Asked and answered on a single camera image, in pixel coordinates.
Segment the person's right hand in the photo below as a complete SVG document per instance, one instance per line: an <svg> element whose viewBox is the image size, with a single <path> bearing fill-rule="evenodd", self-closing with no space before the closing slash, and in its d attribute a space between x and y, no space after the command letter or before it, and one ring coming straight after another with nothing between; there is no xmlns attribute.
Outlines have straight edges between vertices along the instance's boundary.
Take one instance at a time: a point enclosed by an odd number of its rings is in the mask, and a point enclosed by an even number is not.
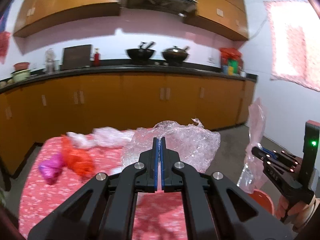
<svg viewBox="0 0 320 240"><path fill-rule="evenodd" d="M289 217L293 216L293 220L291 220L291 224L293 225L292 230L298 233L310 222L318 206L319 198L313 196L310 204L300 201L289 209L289 201L281 195L276 209L276 217L278 219L284 218L286 212Z"/></svg>

